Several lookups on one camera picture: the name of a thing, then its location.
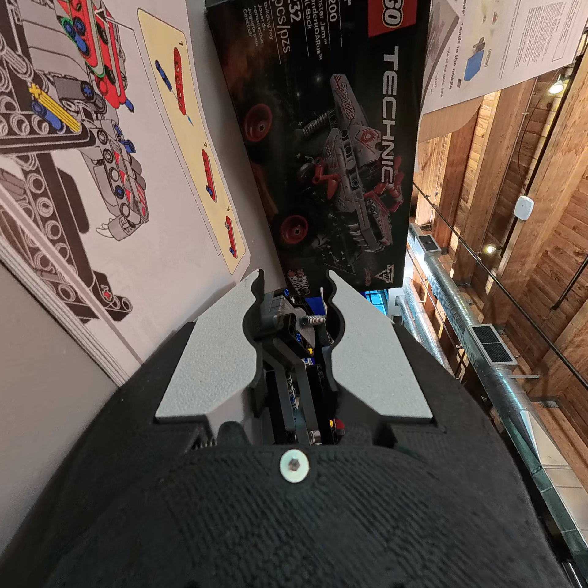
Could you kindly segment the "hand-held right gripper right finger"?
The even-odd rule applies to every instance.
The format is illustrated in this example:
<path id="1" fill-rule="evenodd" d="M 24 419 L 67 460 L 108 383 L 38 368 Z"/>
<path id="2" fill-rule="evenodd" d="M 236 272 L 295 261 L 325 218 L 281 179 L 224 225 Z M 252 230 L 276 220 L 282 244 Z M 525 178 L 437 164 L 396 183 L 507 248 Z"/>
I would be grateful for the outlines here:
<path id="1" fill-rule="evenodd" d="M 390 319 L 333 270 L 329 318 L 340 321 L 327 350 L 337 389 L 336 417 L 345 425 L 428 424 L 433 414 Z"/>

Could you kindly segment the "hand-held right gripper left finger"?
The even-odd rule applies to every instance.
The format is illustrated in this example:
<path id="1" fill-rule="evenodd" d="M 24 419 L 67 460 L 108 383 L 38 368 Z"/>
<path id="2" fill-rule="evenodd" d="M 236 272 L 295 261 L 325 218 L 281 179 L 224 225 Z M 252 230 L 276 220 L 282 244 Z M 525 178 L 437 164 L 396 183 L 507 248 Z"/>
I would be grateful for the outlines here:
<path id="1" fill-rule="evenodd" d="M 263 270 L 255 270 L 197 318 L 155 413 L 158 422 L 245 425 L 252 418 L 252 391 L 262 378 L 254 337 L 264 285 Z"/>

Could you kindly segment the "grey black toy model assembly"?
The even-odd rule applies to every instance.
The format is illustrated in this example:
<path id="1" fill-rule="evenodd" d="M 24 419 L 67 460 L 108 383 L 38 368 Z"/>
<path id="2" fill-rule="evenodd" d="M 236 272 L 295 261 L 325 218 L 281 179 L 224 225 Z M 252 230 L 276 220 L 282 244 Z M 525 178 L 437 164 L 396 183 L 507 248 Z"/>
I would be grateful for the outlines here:
<path id="1" fill-rule="evenodd" d="M 261 379 L 252 391 L 265 445 L 337 445 L 345 426 L 336 417 L 337 389 L 327 378 L 333 339 L 326 315 L 288 289 L 265 294 L 254 342 Z"/>

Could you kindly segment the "building instruction booklet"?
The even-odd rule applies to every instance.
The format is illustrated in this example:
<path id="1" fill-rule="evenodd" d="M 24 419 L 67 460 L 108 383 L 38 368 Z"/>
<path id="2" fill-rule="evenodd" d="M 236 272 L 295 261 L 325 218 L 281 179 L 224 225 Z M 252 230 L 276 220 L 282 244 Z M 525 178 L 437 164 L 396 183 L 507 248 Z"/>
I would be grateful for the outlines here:
<path id="1" fill-rule="evenodd" d="M 251 258 L 195 5 L 1 1 L 1 262 L 118 385 Z"/>

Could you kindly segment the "black toy set box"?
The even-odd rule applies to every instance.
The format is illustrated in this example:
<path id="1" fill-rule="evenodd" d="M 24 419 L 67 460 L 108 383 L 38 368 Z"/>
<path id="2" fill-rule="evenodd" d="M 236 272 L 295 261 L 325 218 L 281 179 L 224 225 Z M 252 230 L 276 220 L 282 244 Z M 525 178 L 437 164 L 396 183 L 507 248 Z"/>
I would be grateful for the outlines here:
<path id="1" fill-rule="evenodd" d="M 400 288 L 430 1 L 206 1 L 287 283 Z"/>

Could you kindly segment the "dark steel beam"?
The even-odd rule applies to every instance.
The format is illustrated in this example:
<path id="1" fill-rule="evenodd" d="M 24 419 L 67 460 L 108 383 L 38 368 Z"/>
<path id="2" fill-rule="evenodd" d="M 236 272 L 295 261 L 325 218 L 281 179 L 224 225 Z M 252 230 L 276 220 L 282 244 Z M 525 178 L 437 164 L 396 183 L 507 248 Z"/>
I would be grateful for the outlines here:
<path id="1" fill-rule="evenodd" d="M 570 553 L 563 567 L 575 587 L 587 587 L 587 491 L 529 402 L 497 408 L 533 483 Z"/>

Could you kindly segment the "white printed paper sheet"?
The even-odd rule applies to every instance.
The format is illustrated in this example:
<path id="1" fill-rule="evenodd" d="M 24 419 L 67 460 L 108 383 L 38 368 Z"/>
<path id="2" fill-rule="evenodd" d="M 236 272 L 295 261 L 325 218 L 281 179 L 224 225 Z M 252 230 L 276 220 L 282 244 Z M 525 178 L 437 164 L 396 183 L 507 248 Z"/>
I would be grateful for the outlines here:
<path id="1" fill-rule="evenodd" d="M 422 114 L 574 61 L 587 1 L 432 1 Z"/>

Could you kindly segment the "small metal air duct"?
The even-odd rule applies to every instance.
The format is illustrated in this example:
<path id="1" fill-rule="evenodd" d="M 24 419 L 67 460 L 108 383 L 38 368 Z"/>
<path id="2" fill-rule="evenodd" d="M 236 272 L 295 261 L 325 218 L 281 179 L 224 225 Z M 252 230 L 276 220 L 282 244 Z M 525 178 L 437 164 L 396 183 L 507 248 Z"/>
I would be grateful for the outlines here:
<path id="1" fill-rule="evenodd" d="M 397 296 L 396 302 L 401 309 L 401 317 L 404 326 L 432 355 L 442 367 L 445 368 L 452 376 L 454 371 L 451 368 L 441 345 L 438 335 L 436 334 L 432 322 L 427 315 L 424 305 L 419 298 L 413 284 L 413 280 L 405 277 L 403 280 L 402 293 Z"/>

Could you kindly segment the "large metal air duct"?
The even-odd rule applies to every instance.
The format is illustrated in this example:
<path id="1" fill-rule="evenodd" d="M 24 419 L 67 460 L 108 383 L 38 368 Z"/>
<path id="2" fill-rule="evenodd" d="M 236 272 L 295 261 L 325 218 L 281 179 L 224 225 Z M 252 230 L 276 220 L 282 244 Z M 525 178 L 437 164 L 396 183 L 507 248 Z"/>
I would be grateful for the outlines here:
<path id="1" fill-rule="evenodd" d="M 460 340 L 469 363 L 511 437 L 521 438 L 535 456 L 539 457 L 539 442 L 547 440 L 553 443 L 552 437 L 540 423 L 532 402 L 516 381 L 510 367 L 494 365 L 487 358 L 473 331 L 473 328 L 480 327 L 481 323 L 470 310 L 456 283 L 439 262 L 438 254 L 427 250 L 422 244 L 422 236 L 423 233 L 417 225 L 409 224 L 408 244 Z"/>

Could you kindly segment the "large duct vent grille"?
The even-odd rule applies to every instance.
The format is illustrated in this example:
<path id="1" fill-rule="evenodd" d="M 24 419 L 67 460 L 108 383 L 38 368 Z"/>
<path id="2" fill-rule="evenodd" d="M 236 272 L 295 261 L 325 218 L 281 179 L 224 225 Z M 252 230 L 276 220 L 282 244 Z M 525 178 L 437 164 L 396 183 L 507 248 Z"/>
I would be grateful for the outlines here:
<path id="1" fill-rule="evenodd" d="M 470 325 L 467 330 L 489 365 L 511 369 L 518 365 L 518 361 L 492 324 Z"/>

